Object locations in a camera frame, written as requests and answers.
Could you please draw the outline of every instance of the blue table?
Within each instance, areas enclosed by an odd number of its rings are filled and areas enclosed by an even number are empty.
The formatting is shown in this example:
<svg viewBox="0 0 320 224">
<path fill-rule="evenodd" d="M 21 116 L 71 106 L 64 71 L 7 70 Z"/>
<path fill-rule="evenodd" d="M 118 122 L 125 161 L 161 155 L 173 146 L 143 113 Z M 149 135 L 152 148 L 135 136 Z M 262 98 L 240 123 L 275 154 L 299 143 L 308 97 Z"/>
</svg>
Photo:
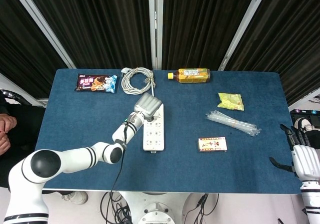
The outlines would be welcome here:
<svg viewBox="0 0 320 224">
<path fill-rule="evenodd" d="M 77 75 L 115 74 L 112 93 L 76 92 Z M 165 150 L 143 151 L 143 131 L 128 144 L 119 191 L 209 193 L 300 193 L 292 173 L 275 168 L 269 157 L 290 164 L 291 154 L 280 124 L 292 125 L 278 74 L 266 72 L 211 72 L 206 84 L 180 84 L 155 71 L 155 95 L 164 104 Z M 142 74 L 131 79 L 144 86 Z M 125 94 L 120 70 L 60 69 L 55 75 L 41 126 L 37 149 L 64 151 L 112 142 L 112 134 L 133 111 L 139 96 Z M 217 108 L 218 92 L 240 93 L 244 112 Z M 256 137 L 212 122 L 205 114 L 218 110 L 262 128 Z M 200 137 L 226 137 L 228 151 L 200 153 Z M 45 188 L 110 190 L 120 163 L 99 162 L 73 174 L 60 174 Z"/>
</svg>

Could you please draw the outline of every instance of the black curtain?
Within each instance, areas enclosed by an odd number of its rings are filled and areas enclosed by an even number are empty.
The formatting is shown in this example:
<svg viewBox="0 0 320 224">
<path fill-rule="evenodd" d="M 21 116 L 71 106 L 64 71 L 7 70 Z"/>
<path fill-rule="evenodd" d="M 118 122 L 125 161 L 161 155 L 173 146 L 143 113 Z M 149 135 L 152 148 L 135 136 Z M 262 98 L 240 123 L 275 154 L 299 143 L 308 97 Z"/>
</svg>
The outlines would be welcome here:
<svg viewBox="0 0 320 224">
<path fill-rule="evenodd" d="M 66 68 L 19 0 L 0 0 L 0 73 L 35 98 L 48 98 Z"/>
<path fill-rule="evenodd" d="M 34 2 L 77 68 L 152 68 L 148 0 Z"/>
<path fill-rule="evenodd" d="M 217 70 L 251 0 L 164 0 L 162 69 Z"/>
<path fill-rule="evenodd" d="M 289 105 L 319 88 L 320 0 L 262 0 L 226 70 L 279 73 Z"/>
</svg>

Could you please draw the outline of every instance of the yellow bottle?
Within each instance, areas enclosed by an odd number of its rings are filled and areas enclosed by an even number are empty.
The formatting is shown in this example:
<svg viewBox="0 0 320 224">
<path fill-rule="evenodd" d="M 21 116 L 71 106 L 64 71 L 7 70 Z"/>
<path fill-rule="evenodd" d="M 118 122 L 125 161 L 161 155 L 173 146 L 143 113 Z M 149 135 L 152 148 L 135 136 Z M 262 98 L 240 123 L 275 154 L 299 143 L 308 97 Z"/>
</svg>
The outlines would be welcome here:
<svg viewBox="0 0 320 224">
<path fill-rule="evenodd" d="M 180 68 L 175 73 L 168 73 L 168 79 L 179 83 L 208 83 L 210 70 L 208 68 Z"/>
</svg>

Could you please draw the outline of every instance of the robotic arm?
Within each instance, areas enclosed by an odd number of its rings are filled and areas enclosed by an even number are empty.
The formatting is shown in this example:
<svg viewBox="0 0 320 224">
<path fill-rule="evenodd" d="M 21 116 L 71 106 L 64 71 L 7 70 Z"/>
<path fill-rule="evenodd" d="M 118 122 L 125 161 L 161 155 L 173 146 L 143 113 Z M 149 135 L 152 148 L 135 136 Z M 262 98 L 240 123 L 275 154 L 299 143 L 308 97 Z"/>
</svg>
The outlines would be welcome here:
<svg viewBox="0 0 320 224">
<path fill-rule="evenodd" d="M 281 124 L 287 136 L 287 141 L 292 155 L 292 166 L 279 164 L 274 158 L 269 158 L 271 163 L 280 169 L 293 172 L 302 186 L 302 198 L 310 224 L 320 223 L 320 161 L 316 150 L 310 147 L 308 137 L 300 130 L 287 128 Z"/>
<path fill-rule="evenodd" d="M 16 164 L 9 174 L 11 197 L 4 224 L 47 224 L 49 211 L 42 199 L 45 183 L 62 172 L 92 168 L 98 161 L 117 163 L 144 119 L 150 120 L 160 105 L 161 101 L 145 93 L 112 135 L 113 144 L 98 142 L 64 152 L 38 150 Z"/>
</svg>

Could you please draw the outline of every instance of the white power strip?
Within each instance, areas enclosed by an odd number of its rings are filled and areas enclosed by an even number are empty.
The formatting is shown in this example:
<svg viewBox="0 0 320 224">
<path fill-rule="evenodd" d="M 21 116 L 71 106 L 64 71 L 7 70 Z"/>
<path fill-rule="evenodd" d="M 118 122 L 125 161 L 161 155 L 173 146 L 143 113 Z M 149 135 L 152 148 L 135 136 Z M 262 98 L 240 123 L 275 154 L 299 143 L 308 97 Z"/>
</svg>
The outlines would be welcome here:
<svg viewBox="0 0 320 224">
<path fill-rule="evenodd" d="M 165 149 L 164 104 L 155 112 L 153 120 L 143 124 L 143 150 L 156 153 Z"/>
</svg>

